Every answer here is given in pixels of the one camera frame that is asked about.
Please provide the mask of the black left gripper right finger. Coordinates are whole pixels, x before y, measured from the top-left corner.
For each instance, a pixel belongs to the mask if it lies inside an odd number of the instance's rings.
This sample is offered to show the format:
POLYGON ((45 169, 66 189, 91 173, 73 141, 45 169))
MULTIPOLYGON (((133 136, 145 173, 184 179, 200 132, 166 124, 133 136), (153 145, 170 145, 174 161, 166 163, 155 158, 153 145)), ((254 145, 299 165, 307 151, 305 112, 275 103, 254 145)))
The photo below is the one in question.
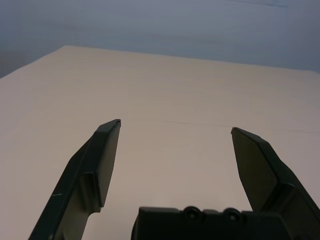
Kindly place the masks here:
POLYGON ((255 212, 277 213, 293 240, 320 238, 320 209, 294 172, 263 138, 231 130, 238 175, 255 212))

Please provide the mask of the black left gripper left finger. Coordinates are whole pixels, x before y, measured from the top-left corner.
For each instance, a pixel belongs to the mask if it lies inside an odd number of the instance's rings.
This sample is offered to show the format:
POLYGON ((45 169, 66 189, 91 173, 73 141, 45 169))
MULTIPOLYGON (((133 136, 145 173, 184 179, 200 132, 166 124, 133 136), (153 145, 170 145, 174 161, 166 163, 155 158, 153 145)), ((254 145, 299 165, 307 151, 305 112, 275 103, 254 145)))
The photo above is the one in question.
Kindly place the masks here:
POLYGON ((100 125, 71 157, 29 239, 82 239, 89 216, 105 205, 120 128, 119 119, 100 125))

